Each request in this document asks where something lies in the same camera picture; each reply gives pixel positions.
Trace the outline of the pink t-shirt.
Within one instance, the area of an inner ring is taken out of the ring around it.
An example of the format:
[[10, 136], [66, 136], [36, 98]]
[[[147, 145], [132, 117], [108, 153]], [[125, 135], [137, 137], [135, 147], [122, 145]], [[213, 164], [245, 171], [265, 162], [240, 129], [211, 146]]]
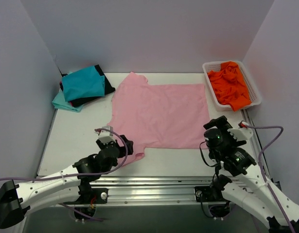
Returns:
[[210, 120], [203, 84], [150, 85], [133, 72], [112, 97], [114, 132], [133, 141], [133, 154], [125, 165], [141, 160], [146, 148], [197, 149]]

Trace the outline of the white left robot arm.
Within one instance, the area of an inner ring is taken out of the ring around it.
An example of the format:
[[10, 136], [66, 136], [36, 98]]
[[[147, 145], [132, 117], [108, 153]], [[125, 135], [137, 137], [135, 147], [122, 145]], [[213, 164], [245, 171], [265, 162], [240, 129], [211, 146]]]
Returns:
[[133, 141], [124, 135], [106, 142], [96, 141], [97, 154], [89, 155], [69, 167], [43, 178], [16, 183], [9, 178], [0, 187], [0, 229], [13, 227], [28, 214], [65, 202], [87, 203], [92, 197], [91, 182], [119, 169], [133, 154]]

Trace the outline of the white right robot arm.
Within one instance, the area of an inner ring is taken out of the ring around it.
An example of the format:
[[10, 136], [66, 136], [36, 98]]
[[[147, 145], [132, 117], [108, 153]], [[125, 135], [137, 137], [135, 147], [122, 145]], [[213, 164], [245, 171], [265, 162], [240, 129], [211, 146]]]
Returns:
[[209, 158], [216, 162], [210, 196], [241, 207], [270, 233], [299, 233], [299, 205], [266, 176], [263, 151], [254, 159], [241, 147], [253, 136], [255, 127], [241, 121], [234, 128], [225, 116], [212, 119], [203, 127]]

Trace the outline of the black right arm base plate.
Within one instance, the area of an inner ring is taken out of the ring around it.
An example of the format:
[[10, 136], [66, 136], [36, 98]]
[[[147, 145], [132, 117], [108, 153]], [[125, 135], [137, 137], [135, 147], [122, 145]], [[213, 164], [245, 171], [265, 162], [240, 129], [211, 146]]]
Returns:
[[220, 202], [226, 201], [220, 190], [211, 186], [194, 187], [195, 199], [197, 202]]

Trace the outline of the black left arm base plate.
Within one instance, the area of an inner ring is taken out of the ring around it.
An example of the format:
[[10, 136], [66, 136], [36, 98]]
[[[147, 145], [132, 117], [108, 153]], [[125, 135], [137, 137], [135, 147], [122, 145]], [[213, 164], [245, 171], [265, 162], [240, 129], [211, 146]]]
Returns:
[[83, 193], [75, 201], [67, 201], [64, 204], [67, 205], [91, 205], [91, 204], [106, 204], [108, 199], [107, 188], [93, 188], [90, 191]]

